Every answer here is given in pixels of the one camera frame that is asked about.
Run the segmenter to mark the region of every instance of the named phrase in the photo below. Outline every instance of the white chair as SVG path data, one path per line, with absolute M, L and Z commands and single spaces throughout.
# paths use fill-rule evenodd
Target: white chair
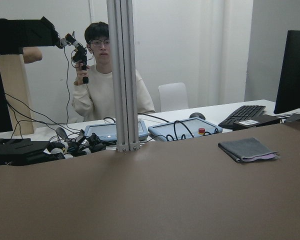
M 188 109 L 187 88 L 183 82 L 159 86 L 161 112 Z

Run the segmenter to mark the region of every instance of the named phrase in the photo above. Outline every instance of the black hair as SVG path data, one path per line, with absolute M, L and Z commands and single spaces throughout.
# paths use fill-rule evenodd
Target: black hair
M 109 25 L 105 22 L 99 21 L 91 23 L 84 31 L 84 39 L 87 44 L 96 38 L 109 38 Z

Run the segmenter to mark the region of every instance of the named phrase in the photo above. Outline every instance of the black mouse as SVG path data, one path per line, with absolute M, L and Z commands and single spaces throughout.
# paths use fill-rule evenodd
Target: black mouse
M 191 118 L 201 118 L 203 120 L 206 120 L 206 117 L 202 113 L 200 113 L 200 112 L 194 112 L 194 113 L 192 113 L 189 118 L 190 119 Z

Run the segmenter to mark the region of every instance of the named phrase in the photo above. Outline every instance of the neck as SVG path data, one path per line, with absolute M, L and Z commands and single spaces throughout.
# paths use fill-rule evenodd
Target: neck
M 102 63 L 97 63 L 96 64 L 96 70 L 101 73 L 101 74 L 109 74 L 112 72 L 112 65 L 111 63 L 107 63 L 107 64 L 102 64 Z

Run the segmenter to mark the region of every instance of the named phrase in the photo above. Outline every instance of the folded cloth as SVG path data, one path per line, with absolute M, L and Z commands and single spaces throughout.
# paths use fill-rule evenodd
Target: folded cloth
M 237 163 L 278 159 L 278 151 L 271 151 L 254 137 L 219 142 L 218 147 Z

